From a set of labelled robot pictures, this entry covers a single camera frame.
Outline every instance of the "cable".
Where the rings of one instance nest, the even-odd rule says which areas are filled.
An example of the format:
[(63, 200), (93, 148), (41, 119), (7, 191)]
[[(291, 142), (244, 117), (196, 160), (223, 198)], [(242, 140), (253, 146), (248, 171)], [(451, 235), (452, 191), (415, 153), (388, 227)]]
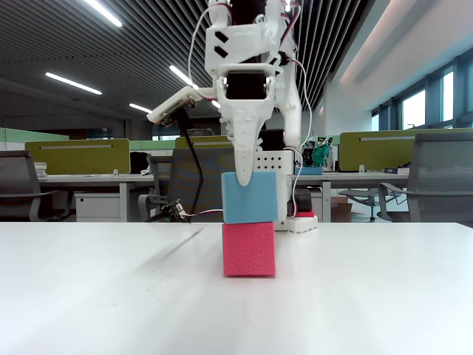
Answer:
[(282, 35), (281, 45), (284, 43), (284, 40), (286, 39), (286, 37), (287, 37), (287, 35), (290, 33), (290, 31), (293, 29), (294, 24), (296, 24), (297, 19), (299, 18), (299, 15), (301, 14), (301, 5), (299, 5), (299, 4), (297, 4), (297, 3), (291, 3), (290, 6), (291, 6), (291, 7), (296, 6), (296, 7), (297, 7), (297, 12), (296, 12), (296, 14), (294, 15), (293, 19), (290, 20), (290, 23), (289, 23), (289, 25), (287, 26), (286, 31), (284, 31), (284, 34)]
[(202, 212), (198, 212), (198, 213), (195, 213), (195, 214), (184, 213), (184, 215), (186, 217), (193, 217), (193, 216), (198, 216), (199, 214), (209, 214), (209, 213), (215, 213), (215, 212), (223, 212), (223, 210), (222, 209), (208, 209), (207, 211), (202, 211)]
[[(191, 81), (192, 83), (192, 74), (191, 74), (191, 59), (192, 59), (192, 52), (194, 51), (194, 42), (195, 42), (195, 38), (197, 36), (197, 32), (199, 32), (199, 29), (200, 29), (200, 24), (202, 23), (202, 20), (204, 19), (205, 17), (205, 14), (210, 11), (210, 9), (212, 7), (215, 7), (215, 6), (225, 6), (226, 9), (228, 10), (228, 15), (230, 16), (230, 21), (233, 21), (233, 16), (232, 16), (232, 12), (231, 12), (231, 7), (228, 6), (227, 4), (213, 4), (212, 6), (210, 7), (207, 7), (204, 12), (202, 13), (202, 15), (200, 15), (199, 17), (199, 20), (197, 21), (197, 24), (195, 25), (195, 30), (194, 30), (194, 33), (192, 33), (192, 40), (191, 40), (191, 49), (189, 50), (189, 57), (187, 59), (187, 75), (189, 77), (189, 80)], [(201, 94), (197, 93), (201, 98), (204, 98), (205, 100), (214, 100), (213, 98), (206, 98), (205, 96), (202, 96)]]
[(299, 165), (299, 172), (297, 173), (297, 176), (296, 176), (296, 179), (294, 180), (294, 186), (293, 186), (293, 205), (294, 205), (294, 214), (293, 214), (293, 217), (296, 216), (297, 214), (297, 206), (296, 206), (296, 185), (297, 185), (297, 180), (299, 179), (299, 176), (301, 174), (301, 171), (302, 171), (302, 161), (304, 160), (304, 158), (302, 157), (302, 154), (295, 150), (294, 148), (290, 148), (289, 146), (287, 146), (285, 148), (285, 150), (292, 150), (294, 152), (296, 152), (297, 154), (299, 154), (299, 157), (301, 158), (301, 163)]
[(152, 223), (156, 220), (160, 220), (162, 217), (163, 217), (162, 213), (155, 214), (154, 216), (152, 216), (152, 217), (148, 218), (147, 220), (145, 220), (145, 223)]
[(309, 141), (310, 137), (310, 131), (312, 129), (312, 107), (310, 107), (310, 101), (309, 98), (307, 97), (307, 73), (305, 71), (304, 66), (300, 61), (297, 61), (296, 59), (289, 59), (289, 61), (293, 61), (297, 65), (300, 66), (302, 73), (304, 74), (304, 97), (305, 97), (305, 102), (307, 104), (307, 107), (309, 108), (309, 131), (307, 132), (307, 136), (305, 137), (305, 141), (301, 146), (305, 146), (305, 144)]
[(194, 214), (197, 201), (199, 200), (200, 190), (202, 189), (202, 185), (204, 183), (204, 177), (202, 174), (202, 169), (200, 168), (199, 158), (197, 157), (197, 154), (195, 153), (194, 145), (192, 144), (189, 134), (187, 133), (187, 129), (183, 130), (183, 134), (184, 134), (184, 137), (186, 138), (187, 145), (189, 146), (189, 149), (191, 150), (192, 157), (197, 167), (197, 171), (199, 172), (199, 186), (197, 187), (197, 191), (195, 192), (194, 202), (192, 203), (192, 209), (190, 213), (190, 214)]

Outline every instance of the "red wire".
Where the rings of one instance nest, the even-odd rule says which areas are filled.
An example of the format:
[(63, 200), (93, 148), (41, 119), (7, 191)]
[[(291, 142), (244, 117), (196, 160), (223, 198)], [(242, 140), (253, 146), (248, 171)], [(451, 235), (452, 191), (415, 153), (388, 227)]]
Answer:
[(297, 6), (297, 13), (294, 15), (293, 19), (291, 20), (291, 22), (287, 26), (286, 31), (285, 31), (284, 35), (282, 36), (281, 45), (284, 43), (287, 35), (293, 29), (294, 24), (296, 24), (296, 21), (299, 18), (299, 15), (301, 14), (301, 6), (297, 3), (296, 3), (296, 6)]

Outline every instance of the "white drawer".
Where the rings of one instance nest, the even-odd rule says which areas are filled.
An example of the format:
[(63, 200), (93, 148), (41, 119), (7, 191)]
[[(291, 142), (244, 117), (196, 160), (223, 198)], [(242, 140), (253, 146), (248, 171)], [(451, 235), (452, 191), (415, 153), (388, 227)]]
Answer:
[(83, 217), (120, 218), (119, 194), (76, 194), (77, 219)]

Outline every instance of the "blue sponge block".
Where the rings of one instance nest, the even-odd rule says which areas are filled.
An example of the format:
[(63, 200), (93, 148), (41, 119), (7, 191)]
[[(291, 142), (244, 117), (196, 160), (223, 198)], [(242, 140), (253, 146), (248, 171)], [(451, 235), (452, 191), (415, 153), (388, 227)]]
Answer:
[(278, 220), (276, 172), (253, 172), (241, 186), (236, 172), (222, 174), (223, 220), (227, 224)]

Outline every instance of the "green desk divider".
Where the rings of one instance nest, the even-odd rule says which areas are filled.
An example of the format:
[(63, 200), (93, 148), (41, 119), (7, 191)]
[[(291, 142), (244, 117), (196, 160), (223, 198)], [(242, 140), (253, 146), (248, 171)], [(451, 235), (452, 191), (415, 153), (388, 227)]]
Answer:
[(131, 150), (171, 150), (175, 141), (130, 141)]
[(50, 175), (130, 173), (128, 139), (27, 142), (35, 162), (47, 163)]
[[(226, 135), (210, 135), (191, 137), (191, 142), (195, 149), (201, 148), (231, 148), (233, 144)], [(187, 142), (184, 137), (176, 138), (176, 149), (187, 149)]]
[(340, 135), (340, 170), (384, 170), (409, 163), (412, 160), (414, 138), (420, 132), (452, 133), (473, 132), (473, 129), (408, 129), (406, 131), (347, 132)]
[(35, 141), (65, 141), (69, 137), (66, 135), (53, 135), (50, 133), (24, 131), (22, 129), (5, 129), (7, 142), (26, 143)]

